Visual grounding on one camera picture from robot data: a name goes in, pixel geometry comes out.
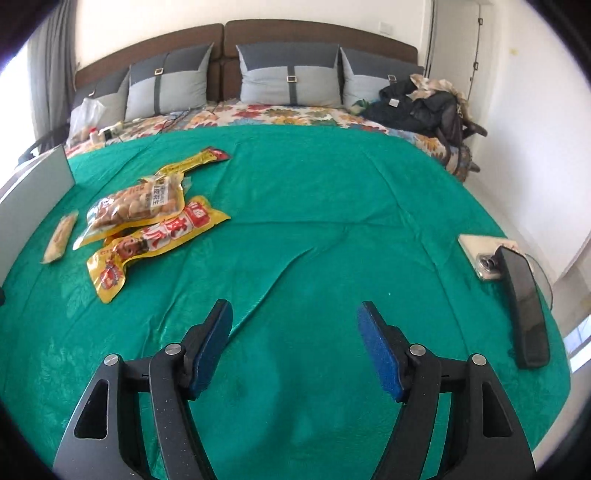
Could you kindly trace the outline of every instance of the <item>floral quilt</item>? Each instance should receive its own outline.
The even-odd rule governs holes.
[[[222,102],[203,109],[153,116],[124,125],[123,131],[114,139],[99,144],[90,140],[66,151],[68,158],[80,153],[103,148],[114,142],[134,140],[155,135],[201,127],[226,127],[229,125],[302,125],[308,127],[340,127],[378,132],[402,138],[426,154],[441,161],[445,148],[437,138],[429,138],[412,132],[387,128],[360,116],[351,115],[344,109],[302,106],[246,105],[240,102]],[[452,156],[446,170],[456,172],[458,150],[452,147]]]

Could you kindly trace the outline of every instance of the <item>green bedsheet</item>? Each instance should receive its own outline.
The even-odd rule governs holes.
[[[77,235],[99,196],[208,145],[232,159],[192,173],[187,196],[205,195],[232,220],[131,266],[110,304],[86,270],[99,243],[39,264],[62,215],[80,210]],[[106,354],[152,355],[202,322],[218,298],[233,304],[233,332],[191,407],[220,480],[371,477],[399,405],[382,392],[357,331],[363,300],[437,355],[484,354],[531,447],[567,397],[550,313],[550,365],[518,371],[502,288],[476,278],[456,240],[502,231],[404,140],[336,128],[199,128],[116,144],[71,165],[77,184],[18,257],[0,308],[0,397],[49,464]],[[145,395],[142,405],[153,473],[165,478]],[[437,470],[448,410],[445,395],[424,476]]]

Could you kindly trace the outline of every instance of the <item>cartoon character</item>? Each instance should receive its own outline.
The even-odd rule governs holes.
[[[111,260],[105,264],[105,269],[100,273],[100,286],[105,290],[109,290],[117,285],[119,279],[123,276],[123,272]]]
[[[144,254],[148,250],[148,241],[145,238],[130,236],[115,245],[114,253],[119,256],[121,261],[125,261],[128,258]]]

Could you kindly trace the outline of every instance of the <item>white floor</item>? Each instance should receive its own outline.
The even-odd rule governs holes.
[[[466,188],[480,202],[486,211],[503,229],[507,237],[516,240],[519,247],[535,256],[535,249],[525,241],[519,230],[512,225],[494,201],[488,196],[486,188],[478,181],[478,174],[469,177]],[[570,333],[591,310],[591,292],[582,275],[576,268],[571,269],[553,285],[554,307],[552,314],[562,336]],[[554,452],[574,422],[577,421],[585,402],[591,395],[591,362],[571,375],[569,397],[554,424],[534,449],[536,467],[540,467]]]

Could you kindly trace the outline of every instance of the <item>black phone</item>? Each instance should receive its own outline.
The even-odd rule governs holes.
[[[509,297],[515,361],[519,368],[540,368],[550,361],[550,344],[542,304],[527,259],[499,247],[495,261]]]

